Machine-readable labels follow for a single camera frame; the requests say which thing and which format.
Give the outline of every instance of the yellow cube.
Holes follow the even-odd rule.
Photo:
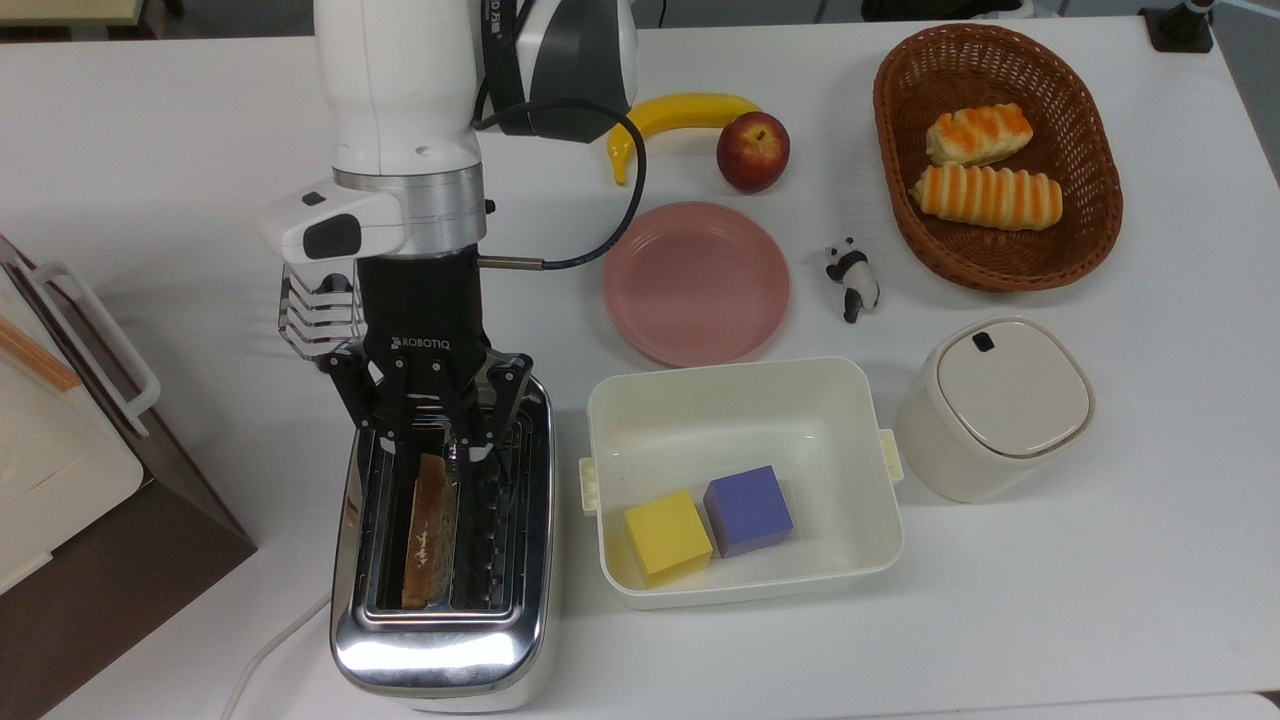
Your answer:
[[[687,489],[632,507],[625,518],[645,587],[669,583],[710,562],[712,541]]]

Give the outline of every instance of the pink plate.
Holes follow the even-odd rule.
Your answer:
[[[750,218],[710,202],[636,218],[604,259],[604,305],[637,350],[689,368],[745,360],[782,325],[786,259]]]

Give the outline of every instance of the banana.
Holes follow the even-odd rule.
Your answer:
[[[677,92],[645,100],[631,108],[627,119],[648,140],[659,132],[676,128],[722,128],[744,113],[760,108],[746,97],[719,92]],[[627,160],[635,152],[635,141],[622,126],[613,126],[605,143],[613,163],[613,182],[627,184]]]

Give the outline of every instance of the foam block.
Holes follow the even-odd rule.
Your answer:
[[[703,506],[721,557],[777,544],[794,528],[772,465],[712,480]]]
[[[645,587],[669,583],[710,562],[712,541],[687,489],[632,507],[623,516]]]

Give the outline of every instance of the container handle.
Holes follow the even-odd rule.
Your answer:
[[[97,299],[97,295],[95,295],[93,291],[84,284],[84,281],[82,281],[74,270],[61,263],[45,263],[33,270],[23,269],[23,272],[27,275],[28,282],[31,282],[31,287],[36,291],[36,295],[45,304],[49,314],[58,323],[58,327],[61,328],[67,338],[70,340],[72,346],[76,347],[81,357],[84,359],[84,363],[99,379],[100,384],[106,391],[106,395],[111,398],[111,402],[124,415],[124,419],[128,420],[133,430],[140,436],[146,437],[148,433],[142,425],[141,415],[160,398],[160,380],[156,378],[155,373],[151,372],[151,368],[147,366],[146,361],[142,360],[142,355],[140,355],[137,348],[133,347],[129,338],[124,336],[124,331],[120,329],[120,325],[115,323],[115,319],[113,319],[106,311],[106,307],[102,306],[102,301]],[[59,278],[65,281],[65,286],[70,287],[55,286],[54,281]],[[115,357],[119,359],[120,364],[125,369],[125,373],[129,375],[129,379],[137,383],[140,389],[132,400],[124,400],[120,389],[115,387],[110,378],[106,377],[106,373],[102,372],[102,366],[99,365],[97,360],[93,359],[93,355],[87,347],[84,347],[83,341],[81,341],[79,336],[72,328],[67,316],[63,315],[58,305],[54,304],[52,297],[49,296],[49,292],[45,290],[46,284],[55,288],[61,287],[61,290],[64,290],[73,301],[81,301],[77,306],[84,311],[92,325],[102,332],[102,341],[111,350]]]
[[[595,475],[594,457],[577,461],[577,479],[582,486],[582,514],[591,518],[600,509],[600,479]]]
[[[881,430],[881,452],[884,455],[884,469],[888,470],[888,479],[893,483],[902,479],[902,456],[897,452],[897,438],[893,430]]]

